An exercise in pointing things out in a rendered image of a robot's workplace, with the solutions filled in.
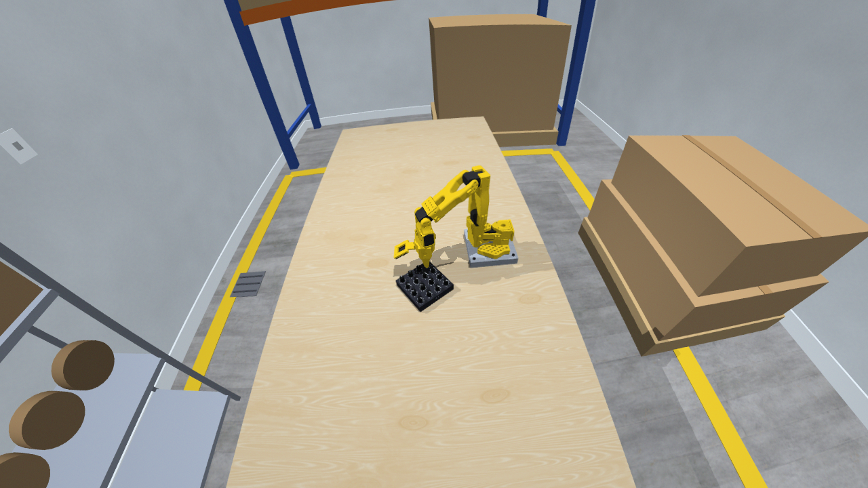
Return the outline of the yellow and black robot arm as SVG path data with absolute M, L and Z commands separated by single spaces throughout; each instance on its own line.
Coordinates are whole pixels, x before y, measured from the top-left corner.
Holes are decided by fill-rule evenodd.
M 461 184 L 466 186 L 458 190 Z M 415 234 L 421 245 L 424 248 L 436 245 L 435 233 L 431 226 L 432 220 L 437 223 L 452 208 L 458 206 L 459 203 L 464 203 L 464 200 L 469 197 L 468 212 L 471 214 L 467 216 L 469 242 L 472 246 L 478 247 L 478 254 L 483 254 L 489 258 L 497 259 L 503 254 L 511 253 L 511 248 L 509 248 L 509 240 L 511 240 L 513 232 L 511 222 L 509 220 L 497 220 L 493 224 L 486 223 L 489 212 L 489 186 L 489 173 L 481 165 L 477 165 L 472 167 L 471 171 L 461 171 L 434 197 L 426 199 L 421 204 L 422 207 L 418 207 L 414 211 Z M 489 241 L 493 241 L 493 243 L 486 243 Z M 483 243 L 486 244 L 481 246 Z

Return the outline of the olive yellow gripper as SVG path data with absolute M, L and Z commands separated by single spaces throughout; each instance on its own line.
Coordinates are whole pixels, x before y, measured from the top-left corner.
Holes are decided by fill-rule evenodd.
M 422 260 L 422 262 L 424 262 L 425 268 L 428 268 L 430 266 L 432 252 L 434 252 L 435 250 L 435 245 L 424 248 L 421 245 L 420 240 L 418 236 L 416 236 L 416 234 L 414 241 L 415 242 L 409 242 L 408 240 L 405 240 L 404 242 L 401 242 L 400 244 L 395 246 L 394 258 L 400 258 L 404 256 L 404 254 L 409 253 L 409 250 L 415 249 L 416 253 L 418 253 L 419 258 Z

